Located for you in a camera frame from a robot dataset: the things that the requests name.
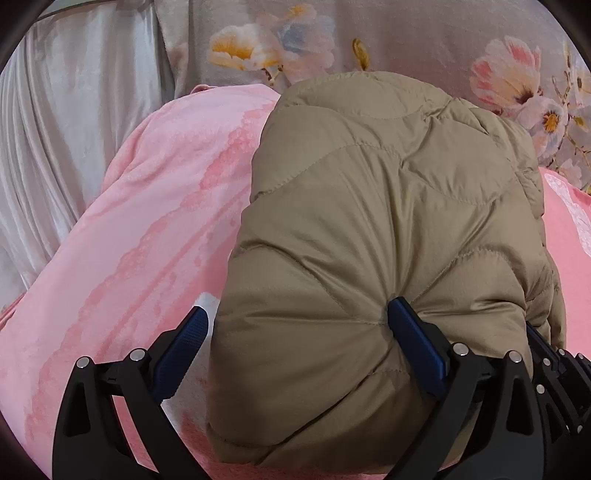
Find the white flower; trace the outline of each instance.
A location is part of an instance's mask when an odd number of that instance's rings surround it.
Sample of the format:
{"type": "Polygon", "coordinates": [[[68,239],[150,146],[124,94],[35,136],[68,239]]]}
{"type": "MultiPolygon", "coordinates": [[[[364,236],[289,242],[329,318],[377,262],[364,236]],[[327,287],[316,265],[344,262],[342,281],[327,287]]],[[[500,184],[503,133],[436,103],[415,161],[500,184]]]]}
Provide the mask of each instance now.
{"type": "Polygon", "coordinates": [[[577,107],[591,106],[591,73],[580,56],[577,56],[573,70],[574,97],[577,107]]]}
{"type": "Polygon", "coordinates": [[[282,70],[291,83],[325,74],[335,62],[335,22],[312,5],[291,7],[283,18],[262,14],[256,22],[279,41],[282,70]]]}
{"type": "Polygon", "coordinates": [[[583,172],[581,171],[581,167],[573,164],[572,158],[569,158],[560,167],[558,167],[558,173],[566,178],[573,187],[578,189],[583,187],[583,182],[581,181],[583,172]]]}
{"type": "Polygon", "coordinates": [[[543,96],[527,100],[513,118],[530,133],[535,153],[541,158],[549,158],[558,151],[569,122],[564,108],[543,96]]]}
{"type": "Polygon", "coordinates": [[[280,63],[281,46],[268,28],[230,25],[209,40],[207,60],[237,70],[262,70],[280,63]]]}

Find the white patch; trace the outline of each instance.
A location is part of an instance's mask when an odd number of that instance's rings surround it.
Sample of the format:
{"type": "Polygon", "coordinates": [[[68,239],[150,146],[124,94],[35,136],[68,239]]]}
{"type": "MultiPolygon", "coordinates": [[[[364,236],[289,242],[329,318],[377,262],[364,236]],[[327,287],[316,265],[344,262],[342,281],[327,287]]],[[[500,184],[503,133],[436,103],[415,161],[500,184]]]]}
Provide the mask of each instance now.
{"type": "Polygon", "coordinates": [[[209,320],[209,329],[207,331],[207,336],[211,337],[213,332],[213,322],[215,321],[217,308],[220,305],[220,300],[211,295],[210,293],[202,293],[193,306],[201,307],[203,310],[207,312],[207,319],[209,320]]]}
{"type": "Polygon", "coordinates": [[[213,322],[216,318],[219,299],[209,293],[202,293],[195,301],[195,306],[207,312],[209,329],[203,345],[195,360],[191,363],[174,397],[164,400],[162,409],[173,427],[179,432],[183,415],[188,416],[193,424],[205,432],[207,409],[207,371],[209,369],[209,351],[212,342],[213,322]]]}
{"type": "Polygon", "coordinates": [[[584,252],[591,257],[591,222],[589,221],[589,217],[581,206],[575,203],[570,197],[569,187],[565,181],[560,180],[550,173],[545,173],[544,177],[550,188],[556,192],[556,195],[562,199],[566,208],[568,208],[579,233],[581,246],[584,252]]]}

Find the beige puffer jacket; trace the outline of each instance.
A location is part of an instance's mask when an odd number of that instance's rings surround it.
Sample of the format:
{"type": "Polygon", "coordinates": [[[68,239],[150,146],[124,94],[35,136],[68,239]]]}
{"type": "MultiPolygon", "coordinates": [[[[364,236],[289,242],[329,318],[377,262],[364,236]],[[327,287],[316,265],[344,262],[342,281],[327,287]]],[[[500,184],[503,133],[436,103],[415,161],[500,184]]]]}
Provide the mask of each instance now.
{"type": "Polygon", "coordinates": [[[252,168],[212,342],[221,460],[393,465],[433,408],[385,321],[399,295],[479,354],[514,349],[531,369],[526,320],[564,346],[541,177],[515,123],[397,74],[339,74],[285,93],[252,168]]]}

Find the pink blanket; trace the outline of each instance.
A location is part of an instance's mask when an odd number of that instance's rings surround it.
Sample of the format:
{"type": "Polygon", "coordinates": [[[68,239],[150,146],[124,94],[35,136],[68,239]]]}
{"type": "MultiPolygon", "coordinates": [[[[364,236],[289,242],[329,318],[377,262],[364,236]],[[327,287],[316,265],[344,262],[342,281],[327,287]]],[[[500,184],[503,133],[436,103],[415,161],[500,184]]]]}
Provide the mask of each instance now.
{"type": "MultiPolygon", "coordinates": [[[[61,396],[78,357],[114,361],[147,347],[194,303],[214,318],[248,204],[251,158],[277,98],[261,85],[221,87],[148,117],[113,160],[102,195],[0,323],[0,410],[48,475],[61,396]]],[[[591,202],[561,177],[544,177],[548,245],[562,273],[570,347],[590,353],[591,202]]],[[[203,434],[208,354],[205,344],[163,408],[214,480],[336,478],[216,462],[203,434]]],[[[134,453],[150,465],[118,407],[134,453]]]]}

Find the flower print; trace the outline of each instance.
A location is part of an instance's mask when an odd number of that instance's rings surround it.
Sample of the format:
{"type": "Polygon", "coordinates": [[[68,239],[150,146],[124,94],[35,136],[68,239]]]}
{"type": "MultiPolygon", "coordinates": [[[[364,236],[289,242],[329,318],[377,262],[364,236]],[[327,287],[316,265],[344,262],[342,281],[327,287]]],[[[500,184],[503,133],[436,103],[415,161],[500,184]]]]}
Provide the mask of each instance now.
{"type": "Polygon", "coordinates": [[[577,107],[591,106],[591,72],[580,56],[577,56],[573,70],[574,97],[577,107]]]}
{"type": "Polygon", "coordinates": [[[296,5],[283,18],[262,14],[256,22],[277,38],[282,71],[291,83],[324,74],[334,63],[335,22],[312,5],[296,5]]]}
{"type": "Polygon", "coordinates": [[[209,40],[207,60],[237,70],[263,70],[280,63],[277,38],[258,24],[230,25],[209,40]]]}
{"type": "Polygon", "coordinates": [[[567,179],[573,187],[578,189],[583,188],[583,182],[581,180],[583,177],[583,171],[581,170],[581,167],[573,164],[572,158],[569,158],[558,167],[558,173],[567,179]]]}
{"type": "Polygon", "coordinates": [[[369,53],[367,51],[367,48],[365,48],[365,45],[363,44],[363,42],[359,38],[353,39],[352,46],[353,46],[353,54],[355,55],[355,58],[359,62],[359,66],[361,67],[361,70],[366,72],[367,70],[369,70],[369,53]]]}
{"type": "Polygon", "coordinates": [[[562,52],[564,54],[566,67],[571,70],[573,68],[573,52],[570,48],[570,44],[566,40],[563,40],[562,42],[562,52]]]}
{"type": "Polygon", "coordinates": [[[530,133],[536,155],[550,158],[560,148],[569,115],[551,98],[536,95],[526,101],[514,119],[530,133]]]}
{"type": "Polygon", "coordinates": [[[591,106],[576,109],[571,116],[573,123],[583,132],[591,132],[591,106]]]}
{"type": "Polygon", "coordinates": [[[492,40],[485,55],[472,64],[472,91],[489,105],[519,108],[538,94],[540,54],[539,47],[531,51],[519,38],[492,40]]]}

